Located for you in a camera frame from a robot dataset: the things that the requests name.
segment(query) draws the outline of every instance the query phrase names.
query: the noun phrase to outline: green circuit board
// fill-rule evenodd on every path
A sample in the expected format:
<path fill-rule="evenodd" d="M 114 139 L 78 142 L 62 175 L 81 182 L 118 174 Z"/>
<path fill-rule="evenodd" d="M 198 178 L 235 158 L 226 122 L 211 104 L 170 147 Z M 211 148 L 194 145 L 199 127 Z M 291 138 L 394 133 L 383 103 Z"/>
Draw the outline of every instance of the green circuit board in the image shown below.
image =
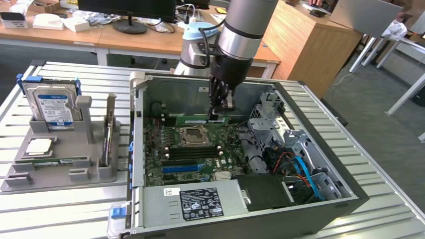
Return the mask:
<path fill-rule="evenodd" d="M 214 181 L 214 174 L 220 171 L 230 171 L 232 176 L 246 174 L 248 164 L 244 159 L 244 152 L 240 142 L 236 138 L 236 132 L 230 132 L 238 124 L 204 124 L 192 126 L 163 126 L 155 120 L 148 120 L 146 125 L 146 177 L 147 186 L 163 186 L 182 183 L 196 183 Z M 183 140 L 184 130 L 200 129 L 206 132 L 207 142 L 204 145 L 190 146 Z M 163 162 L 170 161 L 167 158 L 168 149 L 195 149 L 196 147 L 218 147 L 223 155 L 214 158 L 198 158 L 196 164 L 200 170 L 198 172 L 163 173 Z"/>

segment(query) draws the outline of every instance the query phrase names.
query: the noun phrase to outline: hard drive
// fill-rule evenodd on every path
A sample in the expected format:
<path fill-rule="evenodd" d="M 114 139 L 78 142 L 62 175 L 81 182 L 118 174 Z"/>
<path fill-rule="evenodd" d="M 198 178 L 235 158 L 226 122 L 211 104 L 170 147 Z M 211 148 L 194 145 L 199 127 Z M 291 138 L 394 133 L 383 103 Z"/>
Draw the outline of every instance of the hard drive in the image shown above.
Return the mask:
<path fill-rule="evenodd" d="M 34 120 L 46 121 L 50 129 L 71 129 L 74 122 L 83 120 L 77 106 L 79 80 L 25 80 L 25 92 Z"/>

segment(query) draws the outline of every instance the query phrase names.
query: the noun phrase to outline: power supply label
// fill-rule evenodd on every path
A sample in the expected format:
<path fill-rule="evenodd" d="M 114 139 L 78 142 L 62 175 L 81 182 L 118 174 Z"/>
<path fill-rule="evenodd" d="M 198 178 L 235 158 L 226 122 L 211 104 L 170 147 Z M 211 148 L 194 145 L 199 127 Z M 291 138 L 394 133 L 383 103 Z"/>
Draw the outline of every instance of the power supply label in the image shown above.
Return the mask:
<path fill-rule="evenodd" d="M 186 221 L 224 216 L 218 188 L 180 191 Z"/>
<path fill-rule="evenodd" d="M 73 112 L 67 107 L 69 96 L 39 95 L 38 97 L 46 122 L 55 126 L 73 125 Z"/>

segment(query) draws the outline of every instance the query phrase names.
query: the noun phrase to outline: aluminum table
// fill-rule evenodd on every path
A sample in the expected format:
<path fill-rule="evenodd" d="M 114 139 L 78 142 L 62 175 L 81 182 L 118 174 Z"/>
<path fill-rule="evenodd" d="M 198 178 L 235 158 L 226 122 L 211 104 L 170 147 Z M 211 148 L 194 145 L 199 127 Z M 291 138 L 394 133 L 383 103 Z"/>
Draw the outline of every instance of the aluminum table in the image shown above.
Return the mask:
<path fill-rule="evenodd" d="M 83 94 L 94 98 L 93 120 L 101 120 L 106 114 L 109 93 L 118 94 L 115 114 L 123 124 L 119 161 L 122 171 L 117 182 L 90 187 L 70 187 L 66 190 L 26 194 L 0 192 L 0 238 L 106 238 L 109 209 L 114 203 L 126 201 L 131 123 L 130 74 L 138 70 L 141 69 L 58 62 L 47 62 L 38 69 L 41 76 L 62 79 L 79 77 Z M 298 82 L 282 83 L 371 196 L 370 201 L 354 214 L 339 218 L 318 234 L 304 238 L 425 239 L 425 215 L 371 155 L 310 89 Z M 291 112 L 287 113 L 294 126 L 300 128 L 295 116 Z M 15 87 L 0 108 L 0 183 L 29 131 L 30 118 L 27 99 L 19 87 Z"/>

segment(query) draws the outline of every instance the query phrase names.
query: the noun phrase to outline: blue ram slot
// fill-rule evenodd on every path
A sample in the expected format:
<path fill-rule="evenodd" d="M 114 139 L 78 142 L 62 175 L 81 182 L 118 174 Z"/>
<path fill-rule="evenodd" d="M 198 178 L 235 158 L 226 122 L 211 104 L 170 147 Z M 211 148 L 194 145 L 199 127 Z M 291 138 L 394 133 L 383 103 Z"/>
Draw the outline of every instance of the blue ram slot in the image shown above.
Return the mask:
<path fill-rule="evenodd" d="M 187 166 L 187 167 L 175 167 L 175 168 L 163 168 L 163 173 L 186 173 L 186 172 L 199 172 L 199 166 Z"/>

